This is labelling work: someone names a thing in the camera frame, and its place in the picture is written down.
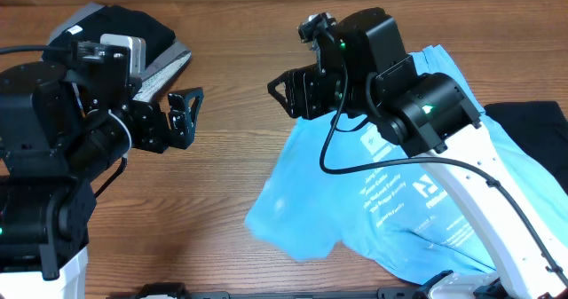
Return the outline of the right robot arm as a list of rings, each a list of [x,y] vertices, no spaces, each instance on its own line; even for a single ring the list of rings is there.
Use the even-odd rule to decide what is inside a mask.
[[[418,74],[396,21],[382,8],[336,20],[316,13],[298,26],[317,55],[313,65],[269,82],[292,118],[365,115],[444,187],[481,239],[493,273],[442,271],[417,298],[564,298],[567,249],[506,170],[480,114],[443,73]]]

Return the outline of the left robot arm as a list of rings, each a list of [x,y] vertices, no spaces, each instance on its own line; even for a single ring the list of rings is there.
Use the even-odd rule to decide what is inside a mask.
[[[100,175],[117,179],[133,149],[192,144],[202,89],[173,91],[170,111],[135,98],[125,46],[46,46],[53,61],[1,74],[1,295],[82,298],[88,223]]]

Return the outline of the light blue printed t-shirt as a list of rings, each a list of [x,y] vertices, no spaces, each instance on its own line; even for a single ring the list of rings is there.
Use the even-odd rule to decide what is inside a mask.
[[[541,219],[567,238],[567,194],[480,109],[496,152]],[[321,259],[337,243],[396,277],[422,284],[441,271],[489,273],[493,262],[454,201],[419,165],[348,173],[399,159],[403,150],[363,118],[299,120],[245,224],[298,261]]]

